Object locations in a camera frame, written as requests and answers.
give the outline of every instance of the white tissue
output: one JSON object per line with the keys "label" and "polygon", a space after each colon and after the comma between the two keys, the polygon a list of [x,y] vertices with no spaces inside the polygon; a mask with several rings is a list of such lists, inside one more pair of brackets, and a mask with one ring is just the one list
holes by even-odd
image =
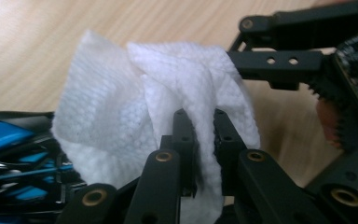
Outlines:
{"label": "white tissue", "polygon": [[121,188],[138,177],[183,108],[200,142],[202,186],[182,198],[181,223],[214,223],[223,206],[213,155],[213,112],[228,113],[248,148],[259,148],[253,110],[235,66],[219,47],[134,44],[128,52],[87,32],[76,51],[53,133],[88,183]]}

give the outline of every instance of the gear teeth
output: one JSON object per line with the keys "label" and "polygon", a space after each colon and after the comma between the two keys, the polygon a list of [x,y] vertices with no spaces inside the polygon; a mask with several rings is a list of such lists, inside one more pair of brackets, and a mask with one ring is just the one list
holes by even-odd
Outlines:
{"label": "gear teeth", "polygon": [[308,88],[312,90],[312,94],[318,94],[319,98],[324,98],[334,102],[345,102],[345,96],[341,92],[341,89],[336,86],[327,77],[318,75],[312,77],[308,81]]}
{"label": "gear teeth", "polygon": [[358,148],[358,127],[353,122],[353,118],[352,111],[348,108],[343,111],[336,126],[339,143],[345,151],[352,151],[354,148]]}

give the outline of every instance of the wood grain surface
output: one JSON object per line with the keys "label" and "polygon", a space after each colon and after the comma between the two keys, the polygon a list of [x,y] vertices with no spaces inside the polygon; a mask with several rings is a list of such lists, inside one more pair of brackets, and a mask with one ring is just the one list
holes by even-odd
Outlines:
{"label": "wood grain surface", "polygon": [[[129,41],[193,41],[228,48],[239,20],[277,10],[308,8],[316,0],[0,1],[0,110],[50,111],[60,100],[76,45],[91,29],[125,47]],[[317,98],[274,91],[246,81],[268,151],[306,185],[341,152],[324,139]]]}

